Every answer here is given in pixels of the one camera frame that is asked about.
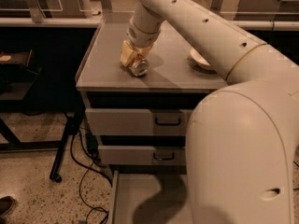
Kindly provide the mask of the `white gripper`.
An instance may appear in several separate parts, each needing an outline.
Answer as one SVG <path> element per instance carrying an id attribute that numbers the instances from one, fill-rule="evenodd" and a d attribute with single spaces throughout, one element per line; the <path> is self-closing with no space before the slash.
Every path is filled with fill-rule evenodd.
<path id="1" fill-rule="evenodd" d="M 122 42 L 120 61 L 123 66 L 130 65 L 136 56 L 140 59 L 148 56 L 152 44 L 161 32 L 163 22 L 164 19 L 142 17 L 136 14 L 130 19 L 127 37 L 133 45 L 128 40 Z"/>

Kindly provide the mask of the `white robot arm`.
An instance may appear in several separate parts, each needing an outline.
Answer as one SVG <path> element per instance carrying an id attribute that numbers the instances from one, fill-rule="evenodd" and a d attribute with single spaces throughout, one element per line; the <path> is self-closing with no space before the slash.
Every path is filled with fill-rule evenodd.
<path id="1" fill-rule="evenodd" d="M 168 21 L 227 83 L 193 110 L 186 166 L 193 224 L 294 224 L 298 66 L 192 0 L 137 0 L 121 62 L 139 61 Z"/>

